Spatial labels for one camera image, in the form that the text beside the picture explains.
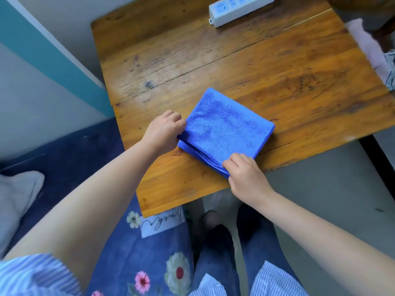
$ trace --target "hand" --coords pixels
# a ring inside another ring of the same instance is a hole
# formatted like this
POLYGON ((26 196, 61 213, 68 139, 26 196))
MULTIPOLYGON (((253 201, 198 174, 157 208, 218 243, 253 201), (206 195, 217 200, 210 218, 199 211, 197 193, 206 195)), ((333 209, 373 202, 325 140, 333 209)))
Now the hand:
POLYGON ((185 127, 186 121, 181 118, 181 114, 167 110, 149 124, 141 142, 152 147, 157 156, 163 155, 175 149, 179 140, 177 135, 185 127))
POLYGON ((232 154, 222 166, 230 174, 229 184, 233 194, 254 209, 277 195, 255 160, 245 154, 232 154))

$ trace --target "power strip switch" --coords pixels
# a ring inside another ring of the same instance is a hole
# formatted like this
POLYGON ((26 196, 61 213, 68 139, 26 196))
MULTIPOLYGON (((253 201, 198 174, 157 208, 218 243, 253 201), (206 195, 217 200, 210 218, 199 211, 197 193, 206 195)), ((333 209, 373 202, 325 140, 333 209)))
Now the power strip switch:
POLYGON ((220 0, 209 6, 209 23, 217 28, 273 2, 274 0, 220 0))

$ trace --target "pink cloth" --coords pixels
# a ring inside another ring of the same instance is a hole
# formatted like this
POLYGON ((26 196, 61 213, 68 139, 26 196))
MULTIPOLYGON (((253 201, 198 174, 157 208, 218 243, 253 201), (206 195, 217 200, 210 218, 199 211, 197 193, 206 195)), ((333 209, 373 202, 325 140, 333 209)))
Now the pink cloth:
POLYGON ((345 26, 357 42, 359 48, 365 53, 376 74, 386 84, 391 69, 378 42, 363 29, 362 19, 358 18, 349 21, 345 23, 345 26))

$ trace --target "flower print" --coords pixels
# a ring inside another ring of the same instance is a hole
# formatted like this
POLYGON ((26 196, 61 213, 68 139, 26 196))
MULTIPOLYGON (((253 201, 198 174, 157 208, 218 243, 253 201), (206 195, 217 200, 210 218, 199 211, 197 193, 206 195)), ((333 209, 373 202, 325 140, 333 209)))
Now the flower print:
POLYGON ((132 229, 136 229, 141 223, 140 215, 136 212, 130 211, 128 216, 126 217, 126 222, 130 223, 130 227, 132 229))
POLYGON ((100 291, 94 291, 91 296, 104 296, 104 294, 100 291))
POLYGON ((165 282, 177 296, 188 294, 191 283, 189 262, 181 252, 176 252, 166 262, 165 282))
POLYGON ((144 294, 151 287, 149 277, 144 271, 138 272, 134 280, 136 281, 134 287, 140 294, 144 294))

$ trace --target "white flower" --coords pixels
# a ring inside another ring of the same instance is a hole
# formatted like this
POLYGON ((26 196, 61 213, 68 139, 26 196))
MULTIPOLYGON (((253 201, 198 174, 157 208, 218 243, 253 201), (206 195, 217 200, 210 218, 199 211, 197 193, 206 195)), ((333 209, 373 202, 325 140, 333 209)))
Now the white flower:
POLYGON ((141 218, 138 213, 130 211, 128 216, 126 217, 126 222, 130 223, 130 227, 132 229, 137 229, 141 223, 141 218))
POLYGON ((185 255, 176 252, 166 262, 165 282, 177 296, 186 296, 190 290, 191 274, 185 255))

